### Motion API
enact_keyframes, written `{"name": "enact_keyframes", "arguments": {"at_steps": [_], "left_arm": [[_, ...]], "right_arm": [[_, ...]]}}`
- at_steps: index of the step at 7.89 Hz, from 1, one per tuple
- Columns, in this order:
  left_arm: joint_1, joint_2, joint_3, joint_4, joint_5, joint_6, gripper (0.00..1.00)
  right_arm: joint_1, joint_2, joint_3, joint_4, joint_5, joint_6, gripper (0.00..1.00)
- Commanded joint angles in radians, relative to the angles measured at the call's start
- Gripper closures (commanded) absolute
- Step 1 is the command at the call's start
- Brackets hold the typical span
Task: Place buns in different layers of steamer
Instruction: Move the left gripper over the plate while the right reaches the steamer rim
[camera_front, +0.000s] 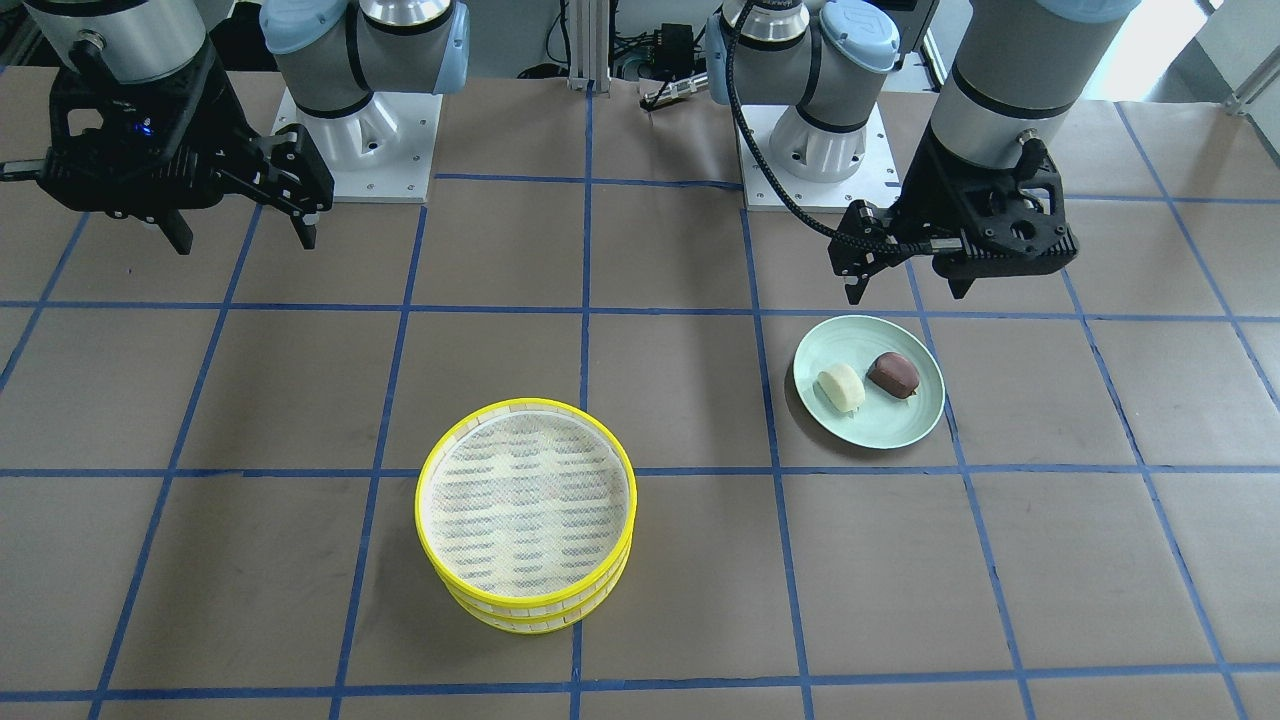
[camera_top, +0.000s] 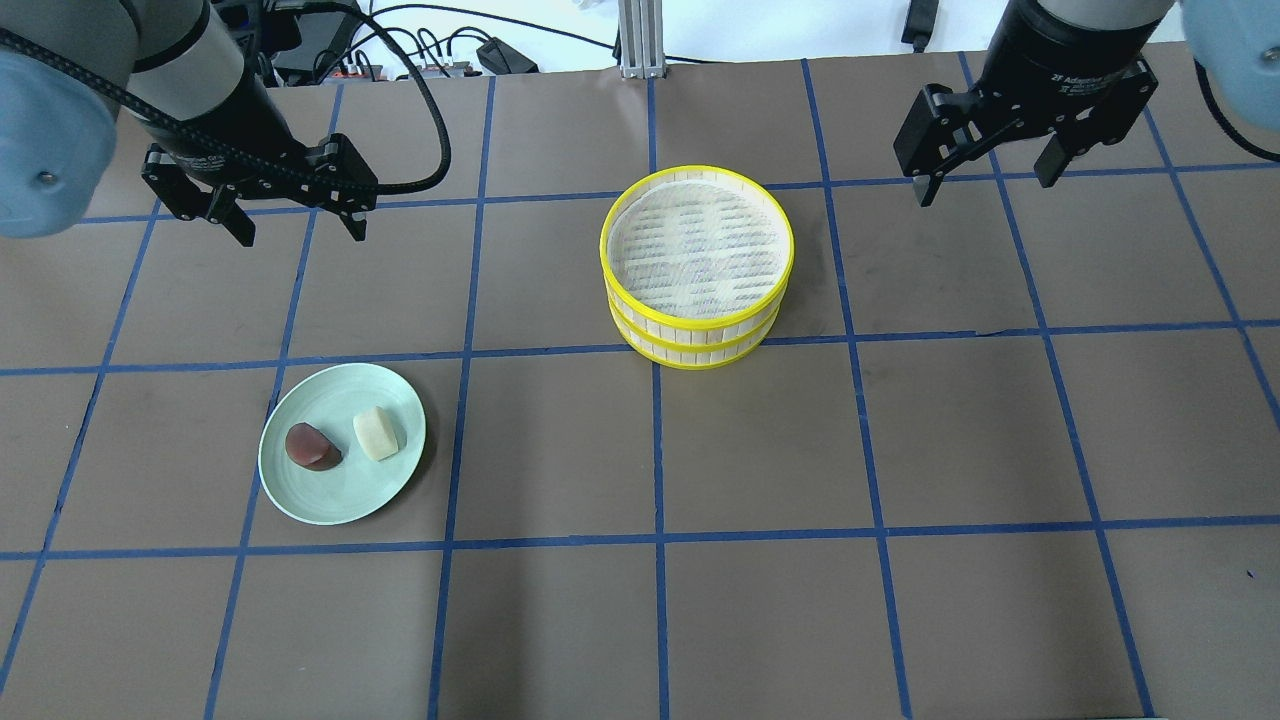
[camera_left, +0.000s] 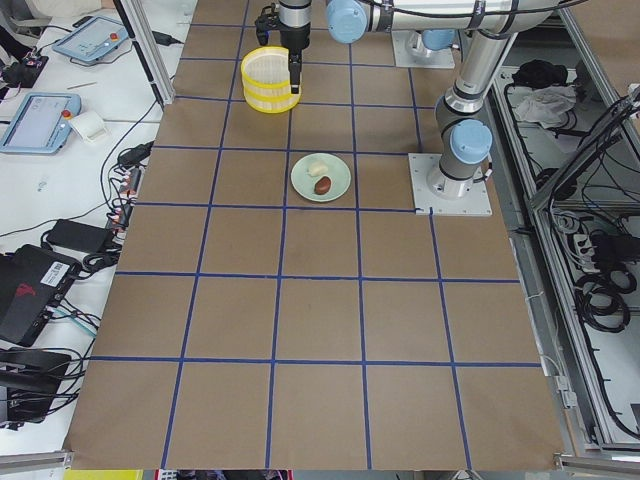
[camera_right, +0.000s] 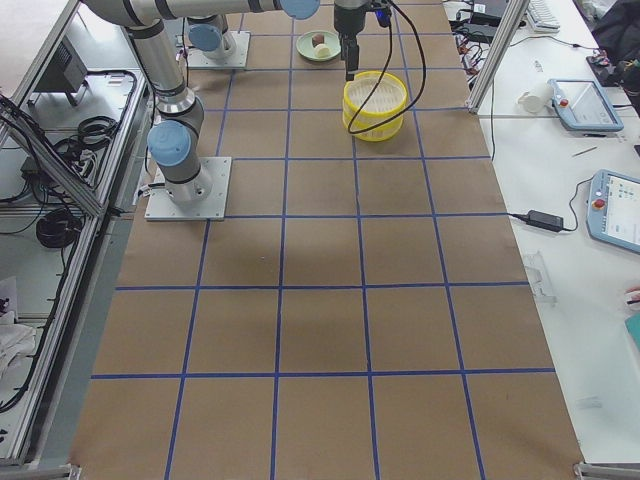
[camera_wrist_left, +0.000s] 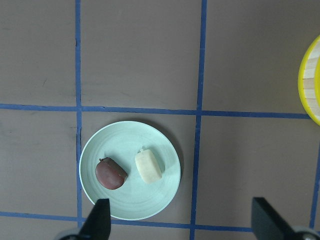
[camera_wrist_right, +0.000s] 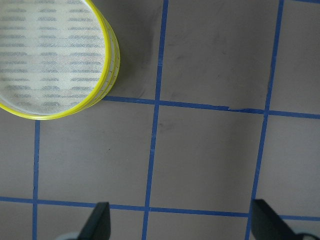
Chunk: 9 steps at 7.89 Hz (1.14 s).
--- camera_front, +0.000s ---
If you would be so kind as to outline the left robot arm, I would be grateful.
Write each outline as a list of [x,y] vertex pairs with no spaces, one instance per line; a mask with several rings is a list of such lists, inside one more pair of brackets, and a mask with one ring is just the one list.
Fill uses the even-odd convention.
[[963,299],[979,279],[1050,275],[1079,254],[1050,142],[1133,1],[975,1],[897,200],[852,199],[838,225],[806,211],[778,172],[854,177],[899,54],[869,1],[723,1],[707,22],[712,97],[787,211],[828,241],[859,304],[870,279],[928,256]]

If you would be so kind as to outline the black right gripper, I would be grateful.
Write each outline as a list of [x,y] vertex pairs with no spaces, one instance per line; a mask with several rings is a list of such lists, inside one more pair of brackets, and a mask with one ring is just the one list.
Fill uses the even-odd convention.
[[102,41],[77,40],[49,96],[44,158],[3,163],[3,181],[33,181],[77,211],[150,217],[179,255],[195,232],[183,209],[241,193],[287,215],[305,250],[335,179],[303,126],[261,136],[248,124],[212,42],[160,79],[127,83]]

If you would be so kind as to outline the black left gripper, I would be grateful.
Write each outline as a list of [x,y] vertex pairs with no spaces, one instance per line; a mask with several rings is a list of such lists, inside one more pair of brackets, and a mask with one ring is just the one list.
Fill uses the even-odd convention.
[[1038,135],[1015,143],[1010,167],[992,169],[960,158],[927,128],[890,215],[893,236],[881,208],[855,200],[836,228],[840,238],[829,240],[829,263],[851,306],[876,274],[906,260],[896,240],[959,240],[959,249],[933,256],[955,300],[978,279],[1053,274],[1080,252],[1061,176]]

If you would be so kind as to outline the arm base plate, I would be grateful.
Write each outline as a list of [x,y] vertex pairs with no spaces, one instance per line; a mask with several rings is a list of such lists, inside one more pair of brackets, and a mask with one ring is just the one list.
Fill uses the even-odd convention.
[[335,181],[335,202],[424,205],[442,101],[433,94],[374,94],[353,115],[325,119],[300,111],[285,90],[273,129],[307,128]]
[[746,105],[742,114],[765,164],[805,211],[842,213],[855,200],[887,208],[899,199],[901,179],[878,105],[850,133],[809,126],[795,108]]

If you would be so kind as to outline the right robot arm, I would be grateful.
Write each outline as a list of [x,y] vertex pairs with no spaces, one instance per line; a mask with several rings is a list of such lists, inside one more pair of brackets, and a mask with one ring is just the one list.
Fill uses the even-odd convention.
[[155,225],[180,255],[183,211],[234,193],[287,215],[305,249],[337,200],[337,174],[407,151],[389,96],[462,90],[462,1],[264,1],[259,28],[294,104],[273,135],[248,122],[193,1],[28,1],[61,60],[50,145],[5,161],[73,211]]

